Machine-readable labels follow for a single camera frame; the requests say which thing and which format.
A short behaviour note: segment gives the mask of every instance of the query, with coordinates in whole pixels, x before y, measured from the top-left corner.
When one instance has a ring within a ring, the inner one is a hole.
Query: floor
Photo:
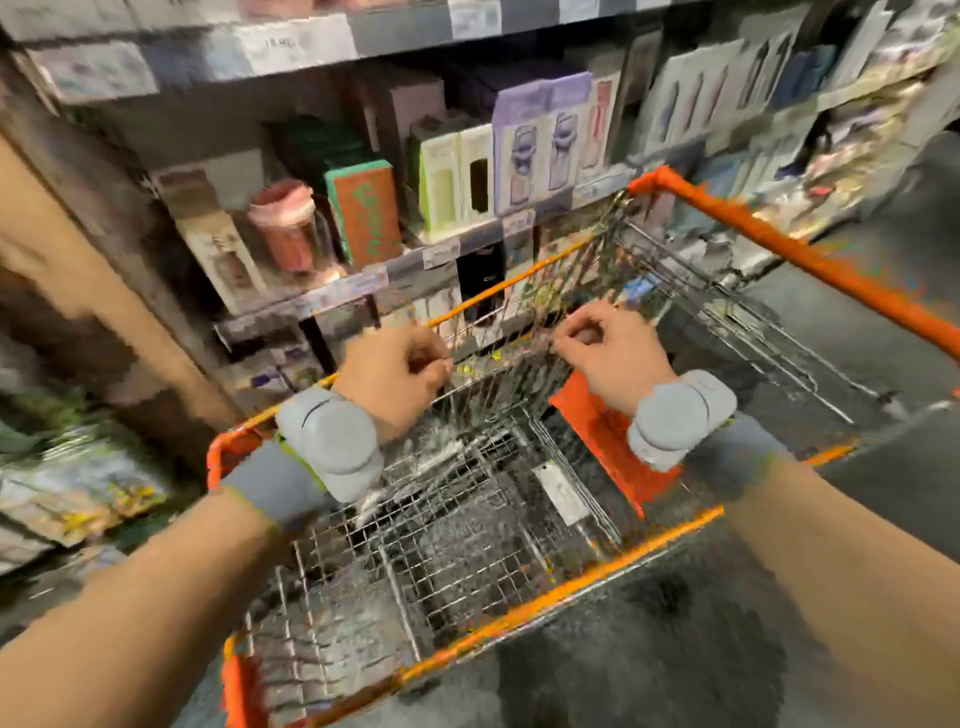
[[[960,305],[960,136],[938,141],[915,188],[821,246],[914,290],[942,315]],[[924,342],[781,267],[752,290],[798,338],[908,407],[945,397],[956,365]],[[960,560],[960,490],[947,413],[830,473],[835,485]],[[218,666],[177,723],[223,725]],[[416,726],[881,726],[870,696],[810,639],[771,575],[723,525],[655,572],[618,582],[542,629],[390,698],[345,728]]]

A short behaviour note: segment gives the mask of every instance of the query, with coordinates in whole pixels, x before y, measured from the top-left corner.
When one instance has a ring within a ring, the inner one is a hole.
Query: wire basket
[[[382,487],[294,542],[228,641],[229,725],[332,723],[536,627],[723,515],[695,484],[672,488],[679,469],[639,463],[627,418],[551,351],[552,327],[580,304],[606,298],[639,310],[678,372],[715,372],[741,409],[814,464],[887,422],[892,393],[845,375],[733,290],[722,246],[654,231],[656,206],[671,194],[960,354],[957,329],[915,303],[672,170],[644,175],[596,230],[430,322],[455,372],[384,453]],[[274,413],[217,438],[211,487]],[[667,506],[651,507],[657,498]]]

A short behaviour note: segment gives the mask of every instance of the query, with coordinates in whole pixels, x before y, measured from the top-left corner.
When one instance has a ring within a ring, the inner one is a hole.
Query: gray wrist strap
[[[317,476],[275,440],[265,442],[234,468],[223,487],[283,528],[296,528],[308,514],[340,507]]]
[[[712,486],[721,500],[736,500],[766,475],[777,456],[792,457],[759,422],[739,412],[685,459],[687,471]]]

